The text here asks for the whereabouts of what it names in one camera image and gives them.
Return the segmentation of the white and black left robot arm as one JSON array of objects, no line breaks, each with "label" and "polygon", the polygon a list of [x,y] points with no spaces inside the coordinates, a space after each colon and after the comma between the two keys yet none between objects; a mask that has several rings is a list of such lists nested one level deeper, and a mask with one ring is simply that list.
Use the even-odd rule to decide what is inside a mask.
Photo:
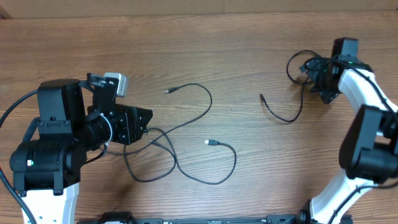
[{"label": "white and black left robot arm", "polygon": [[119,83],[110,77],[60,79],[34,91],[39,117],[9,162],[26,223],[73,223],[87,153],[143,136],[153,112],[116,103]]}]

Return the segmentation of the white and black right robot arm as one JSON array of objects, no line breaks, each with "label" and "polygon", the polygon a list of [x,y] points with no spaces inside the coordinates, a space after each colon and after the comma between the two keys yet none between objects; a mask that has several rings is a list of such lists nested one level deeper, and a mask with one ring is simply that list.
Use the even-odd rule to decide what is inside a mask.
[{"label": "white and black right robot arm", "polygon": [[338,95],[348,99],[355,118],[341,143],[340,169],[296,217],[297,223],[344,223],[346,211],[372,189],[397,178],[397,105],[376,82],[372,68],[357,58],[358,39],[335,39],[331,57],[313,57],[301,71],[326,104]]}]

